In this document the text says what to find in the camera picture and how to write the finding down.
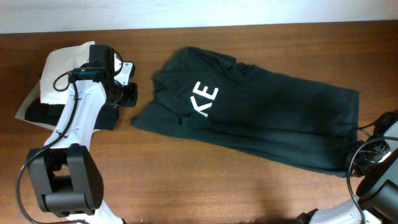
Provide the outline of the dark green Nike t-shirt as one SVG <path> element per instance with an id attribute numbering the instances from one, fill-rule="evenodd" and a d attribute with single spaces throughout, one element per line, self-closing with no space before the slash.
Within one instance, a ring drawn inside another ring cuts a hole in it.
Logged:
<path id="1" fill-rule="evenodd" d="M 153 78 L 135 128 L 344 177 L 358 140 L 357 91 L 184 47 Z"/>

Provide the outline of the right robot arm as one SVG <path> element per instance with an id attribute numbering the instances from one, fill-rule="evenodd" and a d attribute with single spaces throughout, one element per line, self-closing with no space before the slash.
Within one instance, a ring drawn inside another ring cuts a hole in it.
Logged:
<path id="1" fill-rule="evenodd" d="M 357 143 L 346 163 L 351 198 L 328 209 L 301 213 L 292 223 L 397 223 L 397 111 L 357 130 L 368 138 Z"/>

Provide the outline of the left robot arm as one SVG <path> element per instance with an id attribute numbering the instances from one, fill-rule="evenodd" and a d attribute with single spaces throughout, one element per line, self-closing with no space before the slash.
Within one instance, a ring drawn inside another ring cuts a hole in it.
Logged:
<path id="1" fill-rule="evenodd" d="M 91 136 L 100 111 L 133 107 L 137 85 L 129 79 L 135 65 L 122 61 L 107 45 L 91 45 L 88 62 L 64 73 L 67 103 L 52 135 L 40 149 L 32 149 L 19 177 L 29 172 L 41 211 L 61 223 L 124 223 L 103 200 L 103 178 L 90 154 Z"/>

